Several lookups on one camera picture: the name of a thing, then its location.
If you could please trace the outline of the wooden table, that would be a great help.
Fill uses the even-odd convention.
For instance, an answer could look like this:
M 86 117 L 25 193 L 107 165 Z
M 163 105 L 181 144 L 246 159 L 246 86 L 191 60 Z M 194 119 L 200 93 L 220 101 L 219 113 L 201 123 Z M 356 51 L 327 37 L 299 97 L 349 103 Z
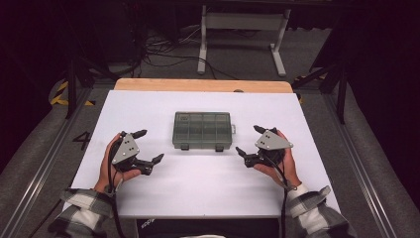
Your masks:
M 175 78 L 120 78 L 115 90 L 135 91 L 203 91 L 203 92 L 254 92 L 292 93 L 285 81 L 175 79 Z

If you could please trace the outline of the yellow black floor tape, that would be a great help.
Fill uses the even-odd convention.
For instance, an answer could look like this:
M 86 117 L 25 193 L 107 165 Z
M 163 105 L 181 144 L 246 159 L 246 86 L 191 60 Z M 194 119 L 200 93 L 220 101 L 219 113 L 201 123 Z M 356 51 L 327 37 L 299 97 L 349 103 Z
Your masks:
M 63 93 L 64 91 L 67 89 L 68 87 L 68 81 L 64 80 L 58 87 L 58 89 L 56 90 L 54 96 L 52 97 L 50 104 L 51 105 L 55 105 L 55 104 L 59 104 L 59 105 L 68 105 L 69 101 L 67 99 L 63 99 Z

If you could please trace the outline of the white metal stand frame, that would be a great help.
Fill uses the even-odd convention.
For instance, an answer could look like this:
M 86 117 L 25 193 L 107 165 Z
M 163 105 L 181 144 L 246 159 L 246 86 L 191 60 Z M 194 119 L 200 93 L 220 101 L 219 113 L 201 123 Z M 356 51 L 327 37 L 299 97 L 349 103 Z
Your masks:
M 201 11 L 201 43 L 197 72 L 203 74 L 206 71 L 208 29 L 277 31 L 276 42 L 270 44 L 269 49 L 277 74 L 280 77 L 285 77 L 286 71 L 279 50 L 286 31 L 290 12 L 290 9 L 286 9 L 281 14 L 216 13 L 211 12 L 204 5 Z

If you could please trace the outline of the person's right hand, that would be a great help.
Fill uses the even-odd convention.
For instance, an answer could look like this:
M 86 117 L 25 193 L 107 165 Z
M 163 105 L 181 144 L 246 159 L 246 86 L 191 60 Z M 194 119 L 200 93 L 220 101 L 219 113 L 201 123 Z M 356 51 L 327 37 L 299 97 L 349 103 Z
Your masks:
M 286 148 L 284 150 L 283 161 L 278 165 L 278 167 L 283 172 L 284 177 L 287 180 L 287 184 L 291 186 L 293 189 L 298 188 L 302 184 L 302 181 L 299 179 L 297 175 L 295 162 L 294 162 L 292 151 L 290 148 Z M 269 176 L 278 185 L 282 185 L 282 181 L 279 175 L 277 174 L 275 168 L 268 167 L 261 164 L 256 164 L 254 166 L 254 169 Z

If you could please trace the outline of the grey plastic compartment box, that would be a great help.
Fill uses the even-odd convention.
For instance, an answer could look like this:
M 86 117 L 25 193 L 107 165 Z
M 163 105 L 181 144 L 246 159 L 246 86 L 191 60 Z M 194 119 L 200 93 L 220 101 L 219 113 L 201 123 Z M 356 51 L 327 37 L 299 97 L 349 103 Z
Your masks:
M 175 149 L 224 152 L 232 143 L 233 130 L 228 112 L 182 112 L 174 116 L 172 144 Z

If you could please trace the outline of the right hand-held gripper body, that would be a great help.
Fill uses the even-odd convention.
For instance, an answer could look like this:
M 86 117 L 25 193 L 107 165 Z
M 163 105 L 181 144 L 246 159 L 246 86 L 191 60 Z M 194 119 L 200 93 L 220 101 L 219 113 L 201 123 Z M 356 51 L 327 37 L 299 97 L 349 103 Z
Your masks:
M 284 150 L 292 148 L 293 144 L 277 134 L 277 129 L 267 129 L 255 142 L 259 149 L 255 154 L 244 157 L 245 166 L 252 168 L 256 164 L 275 167 L 283 161 Z

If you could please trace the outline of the person's left hand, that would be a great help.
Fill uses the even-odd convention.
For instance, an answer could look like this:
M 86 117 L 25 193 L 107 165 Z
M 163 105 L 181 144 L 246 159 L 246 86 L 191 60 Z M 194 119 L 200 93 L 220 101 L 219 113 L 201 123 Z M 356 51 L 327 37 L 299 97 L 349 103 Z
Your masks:
M 118 186 L 124 181 L 136 178 L 141 174 L 139 170 L 130 170 L 121 173 L 117 172 L 113 166 L 108 166 L 110 150 L 114 142 L 117 141 L 119 138 L 119 134 L 115 135 L 106 147 L 104 158 L 100 166 L 99 178 L 96 185 L 93 186 L 93 189 L 97 192 L 104 193 L 106 191 L 106 188 L 110 187 L 110 183 L 113 183 L 115 186 Z

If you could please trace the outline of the black panel with white print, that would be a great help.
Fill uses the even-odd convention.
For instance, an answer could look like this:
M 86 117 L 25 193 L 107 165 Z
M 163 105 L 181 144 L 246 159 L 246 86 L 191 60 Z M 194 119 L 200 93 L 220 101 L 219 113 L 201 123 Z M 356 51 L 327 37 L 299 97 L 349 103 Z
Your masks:
M 137 219 L 140 238 L 182 238 L 216 235 L 224 238 L 279 238 L 276 218 L 263 219 Z

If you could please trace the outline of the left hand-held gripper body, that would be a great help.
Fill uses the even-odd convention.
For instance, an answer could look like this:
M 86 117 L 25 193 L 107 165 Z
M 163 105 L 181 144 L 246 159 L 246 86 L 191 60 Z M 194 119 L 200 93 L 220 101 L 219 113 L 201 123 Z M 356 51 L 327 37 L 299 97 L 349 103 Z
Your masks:
M 149 176 L 153 171 L 154 164 L 138 160 L 136 155 L 139 152 L 136 139 L 131 136 L 131 133 L 122 131 L 120 138 L 114 142 L 110 150 L 111 164 L 118 172 L 139 170 L 142 175 Z

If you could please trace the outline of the white table cover board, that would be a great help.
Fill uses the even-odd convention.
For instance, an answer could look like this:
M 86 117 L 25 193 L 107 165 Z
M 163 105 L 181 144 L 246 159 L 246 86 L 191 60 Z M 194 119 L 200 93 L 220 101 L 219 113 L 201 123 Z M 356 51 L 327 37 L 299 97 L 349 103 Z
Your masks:
M 230 149 L 181 151 L 172 145 L 178 111 L 227 112 L 236 130 Z M 161 156 L 148 176 L 117 192 L 122 217 L 163 219 L 268 218 L 281 213 L 282 189 L 244 165 L 239 150 L 257 151 L 255 128 L 277 128 L 292 143 L 297 173 L 311 190 L 329 184 L 298 99 L 293 93 L 125 91 L 108 93 L 73 187 L 91 188 L 107 144 L 121 132 L 145 130 L 139 159 Z

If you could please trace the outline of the metal floor rail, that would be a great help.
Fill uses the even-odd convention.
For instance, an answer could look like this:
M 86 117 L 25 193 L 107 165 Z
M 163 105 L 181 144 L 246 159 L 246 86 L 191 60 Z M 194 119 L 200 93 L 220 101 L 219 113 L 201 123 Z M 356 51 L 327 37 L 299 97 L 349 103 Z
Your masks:
M 68 119 L 55 106 L 24 141 L 0 175 L 0 238 L 15 238 L 33 207 L 91 88 L 79 90 Z
M 337 115 L 333 97 L 329 94 L 323 94 L 323 98 L 328 108 L 329 114 L 333 118 L 334 125 L 336 126 L 338 133 L 343 143 L 345 144 L 346 150 L 350 157 L 351 167 L 362 189 L 370 213 L 373 216 L 373 219 L 382 238 L 397 238 L 393 226 L 390 223 L 385 209 L 380 199 L 378 198 L 377 192 L 373 187 L 368 173 L 363 165 L 360 155 L 357 152 L 356 147 L 350 137 L 349 131 L 347 130 L 347 127 L 341 123 L 340 118 Z

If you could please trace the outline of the black tripod stand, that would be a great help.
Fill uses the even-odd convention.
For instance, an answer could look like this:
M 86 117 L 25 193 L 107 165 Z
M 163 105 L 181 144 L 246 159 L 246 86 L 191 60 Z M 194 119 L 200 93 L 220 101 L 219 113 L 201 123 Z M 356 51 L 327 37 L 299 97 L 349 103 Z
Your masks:
M 73 57 L 67 64 L 67 76 L 68 82 L 68 106 L 66 119 L 69 119 L 75 112 L 78 103 L 76 82 L 79 81 L 83 88 L 91 88 L 95 82 L 90 69 L 95 69 L 100 74 L 107 78 L 113 79 L 114 81 L 120 78 L 119 75 L 111 72 L 109 69 L 99 66 L 97 63 L 80 56 Z
M 347 92 L 348 75 L 346 72 L 346 65 L 343 62 L 337 62 L 328 66 L 322 67 L 301 79 L 294 80 L 291 84 L 293 89 L 297 89 L 317 77 L 326 75 L 323 82 L 319 85 L 318 89 L 323 94 L 331 94 L 335 87 L 338 87 L 338 95 L 336 102 L 336 113 L 341 124 L 345 123 L 344 110 Z

